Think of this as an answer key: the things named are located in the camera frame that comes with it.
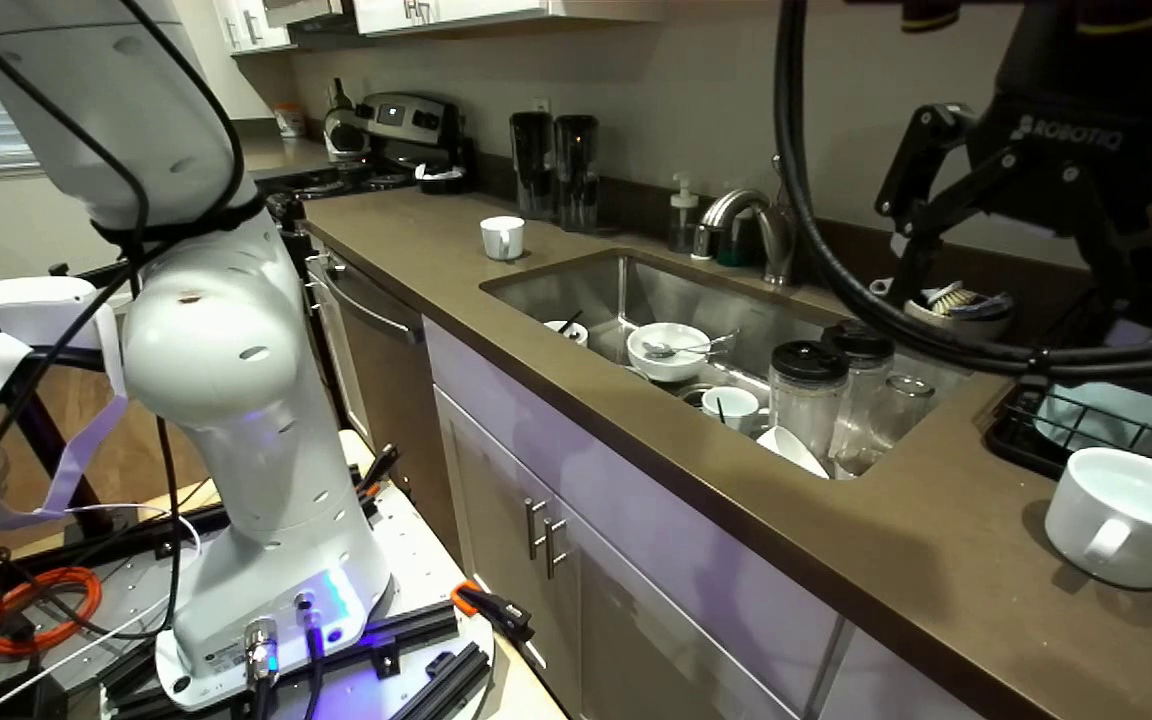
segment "countertop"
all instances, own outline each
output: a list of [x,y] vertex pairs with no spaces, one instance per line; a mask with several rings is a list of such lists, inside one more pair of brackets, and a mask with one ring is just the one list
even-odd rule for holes
[[967,377],[862,481],[821,483],[481,290],[613,248],[686,260],[660,246],[528,224],[528,256],[490,264],[477,248],[486,214],[505,206],[419,194],[309,206],[310,234],[336,253],[972,709],[1152,715],[1152,593],[1082,582],[1049,547],[1039,515],[1057,483],[979,444],[1002,380]]

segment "kitchen sink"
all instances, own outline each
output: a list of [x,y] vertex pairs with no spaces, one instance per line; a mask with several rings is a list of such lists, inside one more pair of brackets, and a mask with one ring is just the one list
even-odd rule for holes
[[662,264],[631,253],[602,253],[484,284],[496,300],[530,320],[579,313],[587,350],[627,366],[627,334],[671,320],[707,334],[713,366],[686,386],[660,386],[701,399],[713,386],[741,386],[767,399],[767,359],[776,344],[816,341],[826,318],[810,318],[776,293],[752,293],[734,281],[686,264]]

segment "faucet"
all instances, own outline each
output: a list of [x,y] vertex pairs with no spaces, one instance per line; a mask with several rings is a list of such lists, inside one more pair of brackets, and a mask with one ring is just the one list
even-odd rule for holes
[[765,246],[765,281],[783,284],[788,281],[788,238],[772,220],[767,206],[752,194],[727,194],[707,206],[696,229],[691,260],[707,260],[714,238],[741,238],[741,229],[756,220],[759,246]]

